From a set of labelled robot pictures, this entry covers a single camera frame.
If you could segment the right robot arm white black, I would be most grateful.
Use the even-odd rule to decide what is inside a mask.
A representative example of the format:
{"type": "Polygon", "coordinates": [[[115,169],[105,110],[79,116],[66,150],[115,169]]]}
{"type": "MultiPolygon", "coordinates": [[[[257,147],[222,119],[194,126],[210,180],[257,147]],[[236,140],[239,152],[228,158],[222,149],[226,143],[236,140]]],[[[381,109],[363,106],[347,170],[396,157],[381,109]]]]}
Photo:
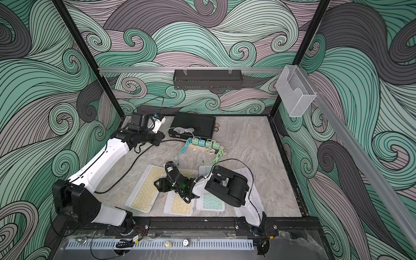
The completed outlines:
{"type": "Polygon", "coordinates": [[[175,192],[186,204],[194,199],[210,193],[224,203],[234,207],[255,227],[262,224],[263,212],[250,200],[251,188],[248,179],[235,171],[214,165],[207,175],[188,178],[181,174],[179,168],[172,161],[164,165],[166,177],[154,182],[158,192],[175,192]]]}

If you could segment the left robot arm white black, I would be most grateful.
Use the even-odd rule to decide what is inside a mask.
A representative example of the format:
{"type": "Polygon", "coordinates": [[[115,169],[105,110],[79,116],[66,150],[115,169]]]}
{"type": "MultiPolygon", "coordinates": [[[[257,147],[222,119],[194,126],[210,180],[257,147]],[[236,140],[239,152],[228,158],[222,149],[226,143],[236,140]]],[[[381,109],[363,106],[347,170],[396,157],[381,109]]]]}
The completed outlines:
{"type": "Polygon", "coordinates": [[[55,212],[79,224],[99,223],[133,229],[130,212],[103,205],[94,193],[111,168],[139,144],[159,146],[165,138],[161,131],[118,129],[102,150],[81,170],[67,180],[57,180],[52,187],[55,212]]]}

